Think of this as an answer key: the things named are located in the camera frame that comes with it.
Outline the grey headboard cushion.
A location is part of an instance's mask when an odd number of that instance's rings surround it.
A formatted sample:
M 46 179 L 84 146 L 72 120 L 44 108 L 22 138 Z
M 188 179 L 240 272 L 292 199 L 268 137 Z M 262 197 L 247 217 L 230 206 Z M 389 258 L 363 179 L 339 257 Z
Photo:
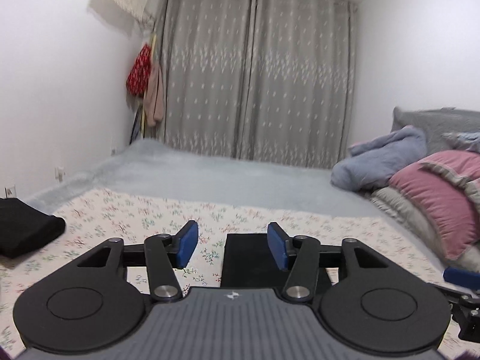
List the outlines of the grey headboard cushion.
M 456 108 L 406 111 L 396 106 L 393 110 L 391 131 L 407 125 L 425 133 L 427 155 L 448 150 L 450 146 L 443 139 L 444 133 L 474 133 L 479 131 L 479 112 Z

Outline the floral white bed mat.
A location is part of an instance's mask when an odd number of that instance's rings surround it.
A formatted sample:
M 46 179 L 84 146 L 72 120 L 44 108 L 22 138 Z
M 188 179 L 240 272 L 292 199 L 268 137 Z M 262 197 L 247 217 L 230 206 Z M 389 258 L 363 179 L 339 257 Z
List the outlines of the floral white bed mat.
M 182 290 L 217 287 L 226 237 L 264 233 L 271 222 L 288 234 L 309 235 L 322 244 L 338 245 L 357 238 L 423 281 L 445 285 L 443 271 L 399 230 L 378 216 L 331 216 L 306 211 L 186 202 L 92 189 L 64 204 L 55 215 L 66 221 L 65 233 L 25 259 L 1 260 L 1 347 L 12 358 L 24 349 L 12 318 L 22 291 L 111 237 L 141 244 L 157 233 L 174 234 L 189 220 L 199 225 L 199 242 L 187 268 L 177 271 Z

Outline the light blue bed sheet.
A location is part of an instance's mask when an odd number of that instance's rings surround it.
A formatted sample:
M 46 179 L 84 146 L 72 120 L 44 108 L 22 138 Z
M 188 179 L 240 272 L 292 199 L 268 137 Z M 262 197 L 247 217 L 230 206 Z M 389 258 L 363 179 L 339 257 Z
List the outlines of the light blue bed sheet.
M 333 187 L 327 170 L 200 156 L 151 139 L 136 141 L 26 202 L 51 214 L 91 189 L 340 217 L 380 214 L 369 200 Z

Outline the black pants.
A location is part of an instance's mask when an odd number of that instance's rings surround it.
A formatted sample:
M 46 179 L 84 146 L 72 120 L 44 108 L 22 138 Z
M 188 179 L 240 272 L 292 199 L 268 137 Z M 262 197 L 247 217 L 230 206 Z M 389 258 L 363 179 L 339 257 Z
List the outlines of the black pants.
M 271 288 L 280 292 L 289 276 L 269 250 L 266 234 L 229 234 L 224 247 L 220 286 L 225 289 Z

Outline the grey patterned curtain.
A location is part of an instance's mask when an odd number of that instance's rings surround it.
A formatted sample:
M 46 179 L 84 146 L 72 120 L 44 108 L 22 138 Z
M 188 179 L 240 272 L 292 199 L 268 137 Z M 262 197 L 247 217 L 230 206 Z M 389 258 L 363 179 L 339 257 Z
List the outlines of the grey patterned curtain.
M 160 0 L 154 60 L 178 150 L 331 168 L 347 151 L 356 61 L 348 0 Z

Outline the white wall socket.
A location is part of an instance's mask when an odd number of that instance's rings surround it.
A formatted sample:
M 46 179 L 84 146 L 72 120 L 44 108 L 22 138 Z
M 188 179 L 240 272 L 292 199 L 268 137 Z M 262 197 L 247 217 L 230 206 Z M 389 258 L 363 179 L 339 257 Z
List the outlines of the white wall socket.
M 64 181 L 65 171 L 62 166 L 55 167 L 55 179 L 58 180 L 59 183 Z

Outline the pink hanging cloth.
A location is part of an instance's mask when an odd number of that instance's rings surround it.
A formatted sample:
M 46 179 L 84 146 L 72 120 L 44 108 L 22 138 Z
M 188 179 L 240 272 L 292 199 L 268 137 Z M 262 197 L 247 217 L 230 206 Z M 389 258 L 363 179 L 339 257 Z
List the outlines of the pink hanging cloth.
M 164 117 L 164 88 L 160 64 L 153 63 L 144 97 L 145 120 L 149 127 L 154 127 Z

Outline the red hanging bag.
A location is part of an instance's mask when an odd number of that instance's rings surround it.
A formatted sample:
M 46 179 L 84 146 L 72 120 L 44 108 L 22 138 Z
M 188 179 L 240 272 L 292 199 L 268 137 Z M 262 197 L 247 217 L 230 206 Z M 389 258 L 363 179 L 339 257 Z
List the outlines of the red hanging bag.
M 127 80 L 127 91 L 136 98 L 142 98 L 146 92 L 151 74 L 151 46 L 145 43 L 137 55 Z

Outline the blue-grey blanket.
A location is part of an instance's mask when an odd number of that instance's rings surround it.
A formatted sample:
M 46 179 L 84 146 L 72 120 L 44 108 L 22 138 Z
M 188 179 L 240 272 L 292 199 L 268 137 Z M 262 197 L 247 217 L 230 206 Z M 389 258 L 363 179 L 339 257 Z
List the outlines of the blue-grey blanket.
M 427 154 L 425 133 L 406 126 L 385 136 L 353 145 L 332 168 L 330 183 L 342 190 L 381 189 L 390 178 Z

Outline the black folded garment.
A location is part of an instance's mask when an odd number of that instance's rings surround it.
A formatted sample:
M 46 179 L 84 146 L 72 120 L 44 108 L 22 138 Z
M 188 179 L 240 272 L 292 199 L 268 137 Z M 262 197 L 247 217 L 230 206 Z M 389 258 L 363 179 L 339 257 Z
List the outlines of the black folded garment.
M 0 215 L 1 256 L 10 259 L 40 250 L 66 228 L 63 218 L 44 214 L 16 197 L 1 199 Z

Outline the pink pillow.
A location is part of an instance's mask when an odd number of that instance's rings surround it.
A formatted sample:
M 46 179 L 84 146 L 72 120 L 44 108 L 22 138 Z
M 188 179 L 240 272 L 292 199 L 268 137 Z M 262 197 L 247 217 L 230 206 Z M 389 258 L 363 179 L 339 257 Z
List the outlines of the pink pillow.
M 396 172 L 389 186 L 426 215 L 448 260 L 479 241 L 479 154 L 434 153 Z

